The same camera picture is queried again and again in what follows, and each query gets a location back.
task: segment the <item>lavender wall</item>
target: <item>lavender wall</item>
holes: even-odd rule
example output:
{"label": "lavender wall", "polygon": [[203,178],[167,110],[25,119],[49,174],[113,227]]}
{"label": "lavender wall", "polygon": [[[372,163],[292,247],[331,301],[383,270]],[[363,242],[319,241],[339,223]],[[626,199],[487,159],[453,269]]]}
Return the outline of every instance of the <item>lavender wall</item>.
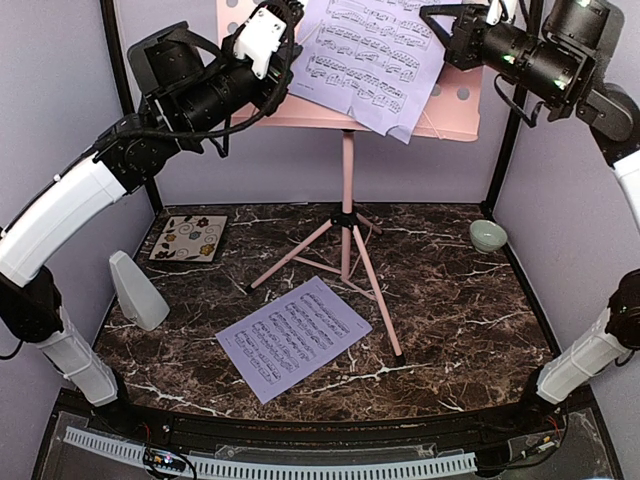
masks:
{"label": "lavender wall", "polygon": [[[640,5],[619,0],[627,25],[608,80],[640,100]],[[611,171],[577,120],[521,132],[496,217],[509,231],[553,329],[567,348],[640,267],[640,237]],[[640,363],[593,383],[627,478],[640,478]]]}
{"label": "lavender wall", "polygon": [[[0,225],[120,117],[93,0],[0,2]],[[132,252],[152,212],[136,195],[105,211],[49,262],[71,318],[92,340],[113,292],[107,259]],[[0,352],[16,345],[0,322]],[[0,362],[2,478],[31,476],[62,380],[25,346]]]}
{"label": "lavender wall", "polygon": [[[215,2],[119,0],[125,48],[172,23],[217,38]],[[485,78],[480,139],[473,143],[415,138],[409,146],[375,134],[356,136],[356,198],[386,202],[480,202],[500,148],[507,110]],[[220,160],[175,157],[159,176],[167,204],[336,201],[341,198],[341,134],[331,130],[253,128],[235,135]]]}

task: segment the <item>music stand tripod leg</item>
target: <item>music stand tripod leg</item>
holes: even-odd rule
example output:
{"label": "music stand tripod leg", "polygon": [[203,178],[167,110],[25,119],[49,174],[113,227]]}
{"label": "music stand tripod leg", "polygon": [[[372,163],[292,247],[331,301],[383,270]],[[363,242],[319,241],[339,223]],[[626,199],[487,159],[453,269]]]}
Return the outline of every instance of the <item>music stand tripod leg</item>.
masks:
{"label": "music stand tripod leg", "polygon": [[[355,164],[355,134],[353,130],[342,131],[342,213],[353,213],[353,175]],[[342,281],[349,281],[351,273],[351,230],[342,226]]]}
{"label": "music stand tripod leg", "polygon": [[296,257],[300,252],[302,252],[305,248],[315,242],[318,237],[320,237],[323,233],[329,230],[332,227],[331,220],[327,220],[322,226],[309,235],[305,240],[303,240],[300,245],[287,253],[284,257],[280,259],[278,263],[276,263],[273,267],[267,270],[259,279],[253,282],[251,285],[245,288],[245,292],[251,293],[256,288],[258,288],[262,283],[264,283],[271,275],[276,273],[282,267],[284,267],[287,263],[293,260],[293,257]]}
{"label": "music stand tripod leg", "polygon": [[391,345],[393,346],[393,351],[396,355],[396,361],[399,365],[404,365],[406,363],[404,353],[402,353],[400,342],[398,342],[398,336],[396,335],[395,328],[393,327],[393,322],[391,321],[391,315],[389,315],[387,303],[385,302],[384,296],[382,295],[382,290],[380,289],[380,284],[378,283],[376,272],[373,269],[373,264],[371,263],[371,259],[369,258],[367,247],[364,244],[364,240],[362,239],[362,235],[360,234],[360,229],[357,225],[353,227],[353,238],[356,241],[356,245],[358,245],[358,250],[360,251],[360,255],[362,256],[362,263],[364,264],[364,268],[367,270],[369,282],[371,282],[371,287],[373,288],[378,306],[380,307],[382,319],[384,320],[384,324],[387,327],[387,333],[389,334],[389,340],[391,340]]}
{"label": "music stand tripod leg", "polygon": [[360,221],[360,223],[369,227],[377,235],[382,235],[383,231],[379,226],[377,226],[375,223],[373,223],[371,220],[360,213],[357,213],[356,215],[358,216],[358,220]]}

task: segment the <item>black metal pole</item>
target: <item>black metal pole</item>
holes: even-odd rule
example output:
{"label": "black metal pole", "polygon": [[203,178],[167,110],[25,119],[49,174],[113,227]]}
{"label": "black metal pole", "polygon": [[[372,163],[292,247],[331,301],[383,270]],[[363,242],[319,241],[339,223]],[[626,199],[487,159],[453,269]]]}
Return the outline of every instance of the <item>black metal pole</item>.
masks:
{"label": "black metal pole", "polygon": [[[527,25],[527,32],[530,34],[538,35],[540,32],[543,11],[544,0],[531,0],[529,7],[529,25]],[[519,107],[524,107],[527,101],[527,90],[517,86],[513,94],[513,101]],[[489,186],[489,192],[487,193],[487,198],[481,204],[482,211],[485,215],[493,216],[493,211],[498,203],[498,197],[500,196],[500,191],[502,190],[502,185],[504,184],[504,179],[507,176],[507,170],[511,163],[511,157],[513,156],[513,150],[516,146],[521,122],[520,117],[515,112],[511,111],[509,113],[507,128],[504,132],[504,138],[493,172],[493,178]]]}
{"label": "black metal pole", "polygon": [[[124,55],[122,53],[122,45],[120,44],[120,34],[118,32],[118,22],[116,20],[115,5],[113,0],[100,0],[102,10],[102,22],[104,24],[104,33],[107,39],[107,48],[109,49],[109,58],[111,59],[111,69],[113,70],[113,78],[120,99],[120,106],[124,115],[135,113],[133,106],[133,97],[129,88],[129,80],[127,79],[127,71],[124,63]],[[164,205],[160,192],[155,180],[150,179],[145,183],[147,196],[151,202],[151,207],[156,215],[158,215]]]}

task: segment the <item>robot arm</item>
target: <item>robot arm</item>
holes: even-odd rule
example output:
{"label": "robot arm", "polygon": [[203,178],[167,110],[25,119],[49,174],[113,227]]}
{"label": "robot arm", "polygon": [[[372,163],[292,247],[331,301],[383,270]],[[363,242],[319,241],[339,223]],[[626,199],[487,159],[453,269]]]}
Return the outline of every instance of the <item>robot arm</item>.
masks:
{"label": "robot arm", "polygon": [[[42,350],[115,429],[131,431],[138,423],[124,383],[75,330],[44,264],[169,158],[182,150],[203,153],[205,139],[225,156],[230,134],[274,113],[292,79],[293,29],[305,4],[265,0],[222,48],[189,31],[186,22],[134,45],[129,60],[144,98],[140,111],[103,133],[0,235],[0,318],[14,336]],[[214,61],[205,66],[198,49]],[[249,103],[258,115],[230,127],[231,115]],[[225,128],[210,132],[223,122]]]}
{"label": "robot arm", "polygon": [[[576,116],[588,124],[622,188],[640,231],[640,110],[619,87],[604,82],[622,28],[621,12],[601,0],[556,0],[540,39],[509,21],[496,22],[497,5],[422,7],[420,17],[461,70],[487,65],[511,84],[541,98],[527,115],[501,98],[530,127],[542,106],[549,121]],[[451,33],[433,15],[456,17]],[[556,408],[576,388],[618,358],[640,350],[640,270],[626,275],[593,326],[561,356],[534,372],[521,400],[522,426]]]}

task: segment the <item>sheet music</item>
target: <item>sheet music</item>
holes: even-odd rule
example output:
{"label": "sheet music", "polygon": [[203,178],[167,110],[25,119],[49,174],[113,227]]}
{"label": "sheet music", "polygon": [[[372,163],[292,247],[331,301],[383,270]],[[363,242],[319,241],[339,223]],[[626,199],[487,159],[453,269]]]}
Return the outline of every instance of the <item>sheet music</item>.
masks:
{"label": "sheet music", "polygon": [[444,64],[444,47],[418,13],[439,3],[310,0],[290,92],[409,143]]}
{"label": "sheet music", "polygon": [[264,404],[371,331],[318,277],[216,335]]}

